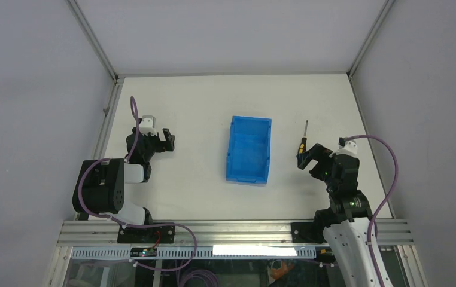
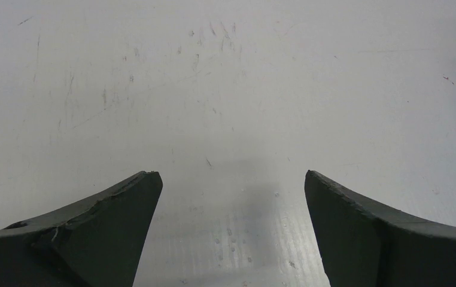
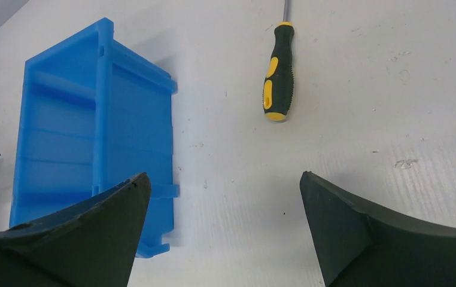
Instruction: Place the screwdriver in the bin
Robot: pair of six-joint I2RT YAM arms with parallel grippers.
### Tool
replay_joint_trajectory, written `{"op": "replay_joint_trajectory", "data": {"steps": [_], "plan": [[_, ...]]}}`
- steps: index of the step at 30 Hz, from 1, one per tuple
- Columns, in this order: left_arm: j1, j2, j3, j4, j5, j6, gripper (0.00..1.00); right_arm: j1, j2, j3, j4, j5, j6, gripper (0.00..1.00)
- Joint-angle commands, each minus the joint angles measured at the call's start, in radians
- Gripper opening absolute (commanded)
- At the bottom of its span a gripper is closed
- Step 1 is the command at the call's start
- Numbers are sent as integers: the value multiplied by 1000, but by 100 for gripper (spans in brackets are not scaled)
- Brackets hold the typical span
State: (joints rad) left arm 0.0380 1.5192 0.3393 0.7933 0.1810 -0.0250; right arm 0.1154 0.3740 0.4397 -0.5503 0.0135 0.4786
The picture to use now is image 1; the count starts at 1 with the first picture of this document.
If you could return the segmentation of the yellow black screwdriver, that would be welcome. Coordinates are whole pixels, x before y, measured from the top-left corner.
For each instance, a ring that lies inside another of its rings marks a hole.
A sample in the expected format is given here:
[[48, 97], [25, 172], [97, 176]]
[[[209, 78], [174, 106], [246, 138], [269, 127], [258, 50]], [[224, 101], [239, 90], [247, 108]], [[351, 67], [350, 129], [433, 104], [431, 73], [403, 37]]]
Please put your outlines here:
[[304, 131], [303, 131], [303, 136], [301, 138], [301, 141], [300, 141], [300, 145], [299, 145], [299, 148], [297, 150], [297, 154], [303, 154], [305, 151], [306, 151], [306, 141], [307, 141], [307, 132], [308, 132], [308, 123], [309, 123], [309, 120], [306, 120], [305, 121], [305, 127], [304, 127]]

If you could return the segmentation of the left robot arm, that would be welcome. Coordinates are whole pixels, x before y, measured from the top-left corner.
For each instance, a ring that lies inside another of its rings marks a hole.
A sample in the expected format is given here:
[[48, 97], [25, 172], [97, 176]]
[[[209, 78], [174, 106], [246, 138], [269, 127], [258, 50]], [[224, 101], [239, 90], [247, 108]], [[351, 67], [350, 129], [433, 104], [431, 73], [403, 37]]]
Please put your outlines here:
[[131, 235], [140, 243], [154, 236], [150, 211], [125, 199], [125, 187], [150, 180], [151, 159], [156, 153], [172, 152], [175, 135], [169, 129], [159, 133], [142, 133], [137, 128], [126, 137], [125, 158], [83, 161], [72, 196], [74, 210], [79, 213], [111, 219], [124, 228], [132, 227]]

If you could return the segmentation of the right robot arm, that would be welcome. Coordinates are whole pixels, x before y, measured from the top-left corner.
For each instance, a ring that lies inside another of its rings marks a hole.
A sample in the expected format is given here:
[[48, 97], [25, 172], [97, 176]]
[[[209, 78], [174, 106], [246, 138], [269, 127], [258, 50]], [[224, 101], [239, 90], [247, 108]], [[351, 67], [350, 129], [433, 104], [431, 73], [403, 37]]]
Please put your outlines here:
[[292, 241], [328, 244], [346, 286], [391, 286], [373, 230], [375, 217], [358, 189], [357, 144], [348, 141], [337, 151], [319, 143], [306, 150], [301, 144], [298, 168], [311, 161], [316, 164], [309, 174], [325, 183], [330, 206], [316, 211], [311, 222], [292, 223]]

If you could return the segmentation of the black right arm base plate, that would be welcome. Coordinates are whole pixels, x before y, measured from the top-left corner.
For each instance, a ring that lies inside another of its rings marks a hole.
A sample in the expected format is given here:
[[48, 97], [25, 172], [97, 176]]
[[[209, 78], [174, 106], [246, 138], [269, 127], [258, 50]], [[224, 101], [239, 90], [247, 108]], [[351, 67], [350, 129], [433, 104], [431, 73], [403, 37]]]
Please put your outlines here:
[[293, 243], [326, 243], [323, 236], [324, 225], [315, 221], [311, 222], [292, 222], [291, 236]]

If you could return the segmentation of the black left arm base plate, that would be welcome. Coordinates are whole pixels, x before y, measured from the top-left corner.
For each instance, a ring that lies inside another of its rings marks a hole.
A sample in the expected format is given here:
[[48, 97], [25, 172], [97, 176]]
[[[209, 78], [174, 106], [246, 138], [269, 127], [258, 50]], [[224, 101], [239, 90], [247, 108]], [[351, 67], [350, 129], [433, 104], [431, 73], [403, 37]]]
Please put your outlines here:
[[119, 228], [117, 242], [127, 244], [155, 244], [173, 243], [175, 239], [175, 227], [152, 227], [152, 228]]

